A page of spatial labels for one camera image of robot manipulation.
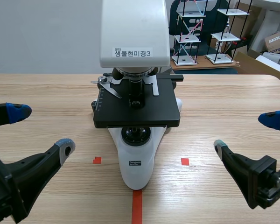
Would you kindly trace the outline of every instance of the microscope base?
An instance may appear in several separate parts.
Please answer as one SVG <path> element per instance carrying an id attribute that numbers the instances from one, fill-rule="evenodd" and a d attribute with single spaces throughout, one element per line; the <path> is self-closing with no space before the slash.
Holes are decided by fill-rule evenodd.
<path id="1" fill-rule="evenodd" d="M 182 101 L 176 98 L 179 112 L 182 109 Z M 154 157 L 160 141 L 166 131 L 165 127 L 151 127 L 149 141 L 143 146 L 133 147 L 122 139 L 122 128 L 109 128 L 118 151 L 119 167 L 125 184 L 133 189 L 144 188 L 153 173 Z"/>

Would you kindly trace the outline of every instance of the black gripper arm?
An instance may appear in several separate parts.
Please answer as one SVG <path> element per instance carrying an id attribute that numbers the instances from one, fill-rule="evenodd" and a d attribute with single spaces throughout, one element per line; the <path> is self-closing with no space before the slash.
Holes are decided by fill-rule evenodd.
<path id="1" fill-rule="evenodd" d="M 70 139 L 61 139 L 47 152 L 18 162 L 0 160 L 0 222 L 12 216 L 15 223 L 25 219 L 39 194 L 75 150 Z"/>
<path id="2" fill-rule="evenodd" d="M 258 205 L 265 209 L 280 198 L 280 170 L 276 171 L 274 158 L 266 155 L 251 160 L 233 153 L 221 140 L 216 140 L 214 147 L 251 209 Z"/>

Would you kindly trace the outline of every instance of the red tape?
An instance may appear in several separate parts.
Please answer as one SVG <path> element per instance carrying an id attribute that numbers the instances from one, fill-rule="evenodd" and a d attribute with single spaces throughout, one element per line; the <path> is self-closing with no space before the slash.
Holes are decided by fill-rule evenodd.
<path id="1" fill-rule="evenodd" d="M 190 162 L 188 158 L 182 158 L 182 166 L 189 166 Z"/>
<path id="2" fill-rule="evenodd" d="M 102 157 L 95 157 L 95 159 L 92 161 L 92 164 L 101 164 L 102 163 Z"/>
<path id="3" fill-rule="evenodd" d="M 133 191 L 132 224 L 142 224 L 142 190 Z"/>

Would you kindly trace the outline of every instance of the gray fingertip pad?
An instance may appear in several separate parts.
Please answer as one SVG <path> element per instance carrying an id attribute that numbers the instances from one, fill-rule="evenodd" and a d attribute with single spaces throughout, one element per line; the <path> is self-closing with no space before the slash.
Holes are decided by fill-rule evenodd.
<path id="1" fill-rule="evenodd" d="M 60 139 L 55 143 L 55 145 L 58 145 L 59 147 L 61 147 L 62 145 L 66 145 L 66 147 L 69 146 L 72 151 L 74 151 L 76 148 L 76 144 L 72 139 Z"/>
<path id="2" fill-rule="evenodd" d="M 55 145 L 59 146 L 60 165 L 63 166 L 67 158 L 74 152 L 76 145 L 71 139 L 60 139 Z"/>
<path id="3" fill-rule="evenodd" d="M 222 140 L 216 140 L 215 142 L 214 142 L 214 147 L 216 147 L 216 146 L 227 146 L 226 145 L 226 143 L 225 142 L 223 142 Z"/>

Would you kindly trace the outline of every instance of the blue fingertip pad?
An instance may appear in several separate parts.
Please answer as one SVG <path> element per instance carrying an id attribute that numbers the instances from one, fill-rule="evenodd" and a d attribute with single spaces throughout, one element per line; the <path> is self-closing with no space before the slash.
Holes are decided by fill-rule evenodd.
<path id="1" fill-rule="evenodd" d="M 259 116 L 258 121 L 264 126 L 280 130 L 280 111 L 276 111 L 274 115 L 270 116 L 263 113 Z"/>
<path id="2" fill-rule="evenodd" d="M 21 105 L 20 108 L 17 108 L 11 103 L 6 103 L 6 110 L 10 124 L 14 124 L 28 118 L 32 112 L 31 107 L 28 105 Z"/>

